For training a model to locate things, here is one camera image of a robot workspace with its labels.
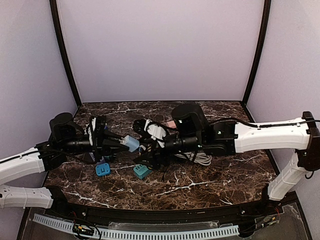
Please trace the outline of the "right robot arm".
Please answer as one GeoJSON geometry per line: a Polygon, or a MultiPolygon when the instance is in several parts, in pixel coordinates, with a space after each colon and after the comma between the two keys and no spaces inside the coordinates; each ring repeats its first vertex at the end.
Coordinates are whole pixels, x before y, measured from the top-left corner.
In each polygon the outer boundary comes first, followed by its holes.
{"type": "Polygon", "coordinates": [[[309,111],[301,117],[269,123],[249,123],[235,117],[208,121],[200,105],[184,103],[171,112],[175,127],[138,119],[133,130],[151,149],[135,159],[157,170],[174,155],[203,152],[212,157],[233,156],[255,150],[293,149],[290,161],[263,190],[266,202],[279,202],[306,173],[320,168],[320,131],[309,111]]]}

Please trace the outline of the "teal power strip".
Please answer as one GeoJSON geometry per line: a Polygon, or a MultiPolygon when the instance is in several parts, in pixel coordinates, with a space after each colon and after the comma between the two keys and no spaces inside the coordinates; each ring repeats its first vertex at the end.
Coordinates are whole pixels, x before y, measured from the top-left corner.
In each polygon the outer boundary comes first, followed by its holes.
{"type": "Polygon", "coordinates": [[[147,166],[142,164],[137,164],[133,168],[133,171],[140,180],[144,179],[147,175],[149,175],[152,172],[151,169],[149,169],[147,166]]]}

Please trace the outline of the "light blue charger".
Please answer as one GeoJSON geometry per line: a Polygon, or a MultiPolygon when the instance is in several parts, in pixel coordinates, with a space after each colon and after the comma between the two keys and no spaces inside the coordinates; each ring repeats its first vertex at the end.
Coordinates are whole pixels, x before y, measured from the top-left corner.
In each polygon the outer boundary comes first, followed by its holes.
{"type": "Polygon", "coordinates": [[[122,145],[127,146],[129,148],[128,151],[131,153],[133,153],[140,147],[140,142],[130,135],[127,135],[124,138],[122,138],[120,143],[122,145]]]}

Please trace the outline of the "blue square socket adapter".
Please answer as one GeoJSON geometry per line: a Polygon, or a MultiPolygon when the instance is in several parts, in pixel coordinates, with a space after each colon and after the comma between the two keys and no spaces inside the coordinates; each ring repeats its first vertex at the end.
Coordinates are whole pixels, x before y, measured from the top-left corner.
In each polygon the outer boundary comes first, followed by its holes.
{"type": "Polygon", "coordinates": [[[110,165],[108,163],[101,163],[95,167],[96,175],[99,177],[104,177],[111,174],[110,165]]]}

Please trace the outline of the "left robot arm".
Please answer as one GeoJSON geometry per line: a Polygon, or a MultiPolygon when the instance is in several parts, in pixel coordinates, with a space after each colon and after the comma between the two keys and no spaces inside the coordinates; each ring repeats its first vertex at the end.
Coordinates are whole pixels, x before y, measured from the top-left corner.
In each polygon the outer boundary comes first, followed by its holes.
{"type": "Polygon", "coordinates": [[[73,115],[63,112],[49,122],[51,134],[48,141],[15,156],[0,161],[0,207],[43,208],[65,201],[57,187],[25,188],[7,184],[13,180],[36,173],[49,172],[65,163],[68,158],[78,159],[92,153],[96,164],[104,156],[113,156],[130,148],[123,144],[124,137],[106,128],[103,116],[91,117],[88,129],[74,122],[73,115]]]}

